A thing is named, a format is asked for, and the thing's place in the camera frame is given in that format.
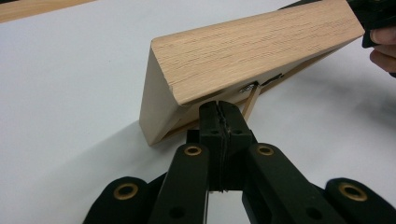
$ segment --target wooden block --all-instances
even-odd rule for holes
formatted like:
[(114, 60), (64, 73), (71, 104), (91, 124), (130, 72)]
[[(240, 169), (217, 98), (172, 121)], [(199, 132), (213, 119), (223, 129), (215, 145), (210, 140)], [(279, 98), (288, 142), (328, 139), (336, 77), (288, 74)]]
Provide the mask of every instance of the wooden block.
[(201, 104), (241, 104), (247, 85), (263, 93), (362, 34), (347, 1), (323, 0), (153, 39), (139, 120), (148, 144), (194, 126)]
[(94, 0), (19, 0), (0, 5), (0, 22), (50, 12), (64, 7), (73, 7)]

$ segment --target human hand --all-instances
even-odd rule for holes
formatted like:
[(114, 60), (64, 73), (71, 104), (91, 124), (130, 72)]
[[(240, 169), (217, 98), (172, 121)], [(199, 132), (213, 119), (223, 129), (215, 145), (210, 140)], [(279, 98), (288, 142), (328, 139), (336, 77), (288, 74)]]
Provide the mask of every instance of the human hand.
[(376, 44), (370, 60), (389, 73), (396, 73), (396, 26), (373, 30), (370, 37)]

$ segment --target wood edge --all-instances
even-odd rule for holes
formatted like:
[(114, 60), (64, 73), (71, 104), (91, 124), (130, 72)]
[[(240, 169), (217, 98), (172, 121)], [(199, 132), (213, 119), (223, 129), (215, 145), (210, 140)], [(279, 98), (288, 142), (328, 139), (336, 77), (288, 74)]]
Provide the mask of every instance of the wood edge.
[(188, 106), (177, 104), (150, 48), (139, 116), (139, 125), (148, 144), (152, 146), (163, 140), (178, 122), (178, 118), (188, 109)]
[(245, 102), (244, 110), (242, 111), (242, 116), (244, 117), (245, 121), (248, 121), (250, 117), (251, 111), (253, 110), (254, 105), (256, 104), (257, 98), (260, 95), (260, 88), (259, 85), (255, 85), (250, 92), (250, 95)]

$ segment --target white table surface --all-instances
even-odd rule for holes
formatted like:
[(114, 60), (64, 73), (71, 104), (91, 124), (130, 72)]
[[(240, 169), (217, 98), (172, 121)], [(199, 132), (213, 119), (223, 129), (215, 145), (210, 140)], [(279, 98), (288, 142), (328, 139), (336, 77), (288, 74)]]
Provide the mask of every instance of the white table surface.
[[(292, 0), (95, 1), (0, 24), (0, 223), (81, 223), (112, 180), (164, 173), (185, 134), (138, 126), (149, 42)], [(396, 205), (396, 79), (361, 39), (262, 95), (248, 122), (309, 181), (356, 179)], [(248, 223), (240, 193), (208, 223)]]

